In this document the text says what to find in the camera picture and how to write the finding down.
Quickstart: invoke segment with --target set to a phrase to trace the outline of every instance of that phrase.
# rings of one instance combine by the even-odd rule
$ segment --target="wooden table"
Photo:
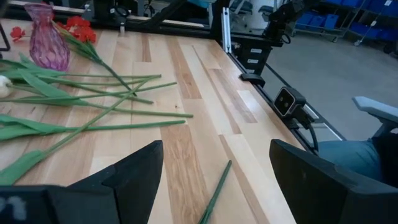
[[[2,20],[9,34],[26,21]],[[192,113],[185,124],[162,128],[85,132],[28,172],[17,185],[69,185],[130,155],[153,140],[164,142],[164,168],[149,223],[197,223],[229,159],[228,174],[211,217],[212,223],[294,223],[277,185],[269,160],[274,138],[300,147],[268,104],[214,40],[97,30],[100,57],[119,74],[162,74],[156,82],[178,85],[139,93],[153,105],[125,101],[119,107]],[[29,55],[29,39],[11,43],[5,58]],[[70,73],[108,74],[79,56],[70,60]],[[61,86],[73,95],[86,91]],[[123,91],[123,87],[108,88]],[[15,92],[15,97],[24,96]],[[111,105],[117,98],[93,98]],[[0,113],[64,126],[81,126],[100,110],[0,103]],[[111,113],[96,125],[176,120]],[[45,149],[66,134],[0,142],[0,169],[33,149]]]

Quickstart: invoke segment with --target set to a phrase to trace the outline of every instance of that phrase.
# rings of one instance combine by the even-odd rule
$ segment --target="black camera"
[[[275,109],[283,118],[291,118],[297,108],[303,108],[306,99],[292,87],[282,87],[273,102]]]

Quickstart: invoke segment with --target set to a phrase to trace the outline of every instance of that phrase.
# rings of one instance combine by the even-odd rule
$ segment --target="purple glass vase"
[[[70,51],[67,43],[52,24],[52,6],[25,4],[25,10],[33,20],[30,37],[30,56],[42,68],[66,71]]]

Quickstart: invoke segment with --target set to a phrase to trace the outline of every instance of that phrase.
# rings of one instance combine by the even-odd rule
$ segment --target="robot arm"
[[[267,29],[262,35],[271,41],[279,42],[285,33],[287,24],[297,21],[304,12],[316,5],[320,0],[291,0],[281,5],[269,15]]]

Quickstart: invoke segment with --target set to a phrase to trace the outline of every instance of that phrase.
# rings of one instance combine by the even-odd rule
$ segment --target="blue jeans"
[[[380,157],[370,139],[325,141],[318,145],[322,159],[382,182]]]

